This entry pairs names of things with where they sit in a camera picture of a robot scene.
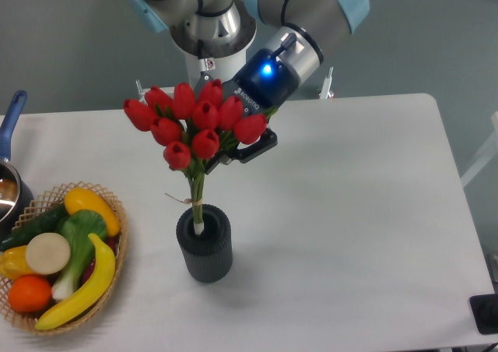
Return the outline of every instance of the yellow pepper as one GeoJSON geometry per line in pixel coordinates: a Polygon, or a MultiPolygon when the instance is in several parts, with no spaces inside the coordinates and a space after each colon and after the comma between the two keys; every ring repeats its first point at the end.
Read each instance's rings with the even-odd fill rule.
{"type": "Polygon", "coordinates": [[[103,220],[106,221],[108,237],[115,237],[121,230],[114,211],[92,190],[80,187],[73,188],[65,195],[64,205],[69,214],[74,214],[81,209],[99,213],[103,220]]]}
{"type": "Polygon", "coordinates": [[[95,246],[95,270],[90,278],[70,297],[46,311],[34,326],[36,330],[50,330],[71,321],[96,303],[110,286],[116,271],[114,252],[97,234],[88,238],[95,246]]]}
{"type": "Polygon", "coordinates": [[[26,263],[27,245],[10,248],[0,256],[0,276],[17,280],[21,276],[35,274],[26,263]]]}

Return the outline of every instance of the white table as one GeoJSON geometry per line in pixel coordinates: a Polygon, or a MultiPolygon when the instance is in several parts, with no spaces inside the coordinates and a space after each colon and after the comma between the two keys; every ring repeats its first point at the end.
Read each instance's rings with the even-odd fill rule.
{"type": "Polygon", "coordinates": [[[278,146],[219,166],[205,202],[232,223],[233,268],[193,280],[175,237],[188,197],[122,111],[25,114],[12,164],[33,192],[101,183],[127,208],[113,299],[73,333],[0,322],[2,350],[354,351],[486,344],[468,299],[493,292],[447,137],[423,94],[286,103],[278,146]]]}

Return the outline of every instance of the red tulip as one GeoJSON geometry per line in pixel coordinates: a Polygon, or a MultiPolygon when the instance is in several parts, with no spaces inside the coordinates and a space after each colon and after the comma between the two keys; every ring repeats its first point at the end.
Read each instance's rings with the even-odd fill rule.
{"type": "Polygon", "coordinates": [[[252,144],[265,132],[266,117],[263,114],[254,114],[242,118],[233,127],[233,134],[239,142],[252,144]]]}
{"type": "Polygon", "coordinates": [[[195,154],[204,160],[215,156],[219,149],[219,137],[214,130],[206,129],[198,133],[192,140],[195,154]]]}
{"type": "Polygon", "coordinates": [[[146,92],[144,98],[152,109],[155,109],[155,105],[158,104],[161,111],[165,111],[166,107],[171,107],[173,105],[173,99],[158,86],[152,86],[150,90],[146,92]]]}
{"type": "Polygon", "coordinates": [[[219,122],[218,110],[207,100],[200,102],[192,113],[194,125],[200,130],[205,128],[216,128],[219,122]]]}
{"type": "Polygon", "coordinates": [[[162,146],[181,140],[179,124],[168,118],[157,118],[150,126],[150,131],[153,133],[156,142],[162,146]]]}
{"type": "Polygon", "coordinates": [[[191,154],[187,146],[182,142],[171,142],[163,151],[164,160],[168,162],[171,169],[179,170],[190,164],[191,154]]]}
{"type": "Polygon", "coordinates": [[[157,114],[136,99],[127,99],[123,104],[124,112],[132,124],[142,132],[148,132],[157,114]]]}
{"type": "Polygon", "coordinates": [[[174,87],[173,110],[174,117],[186,120],[192,115],[196,106],[195,95],[187,83],[180,83],[174,87]]]}
{"type": "Polygon", "coordinates": [[[209,103],[219,109],[223,102],[223,89],[220,79],[209,81],[202,87],[198,101],[207,100],[209,103]]]}
{"type": "Polygon", "coordinates": [[[219,109],[219,128],[231,130],[233,126],[242,118],[244,107],[239,97],[231,96],[219,109]]]}

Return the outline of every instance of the saucepan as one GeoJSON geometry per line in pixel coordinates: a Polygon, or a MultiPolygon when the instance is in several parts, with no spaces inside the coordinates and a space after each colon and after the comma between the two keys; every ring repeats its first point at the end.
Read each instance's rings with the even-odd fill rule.
{"type": "Polygon", "coordinates": [[[0,241],[12,231],[33,193],[9,163],[11,139],[17,120],[26,103],[26,91],[17,91],[0,126],[0,241]]]}

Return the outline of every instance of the orange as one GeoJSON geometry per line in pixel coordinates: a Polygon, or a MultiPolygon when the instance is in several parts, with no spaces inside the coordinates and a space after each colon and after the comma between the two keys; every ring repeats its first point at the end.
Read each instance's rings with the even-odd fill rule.
{"type": "Polygon", "coordinates": [[[51,298],[52,287],[42,276],[22,276],[10,287],[10,306],[19,313],[41,311],[51,298]]]}

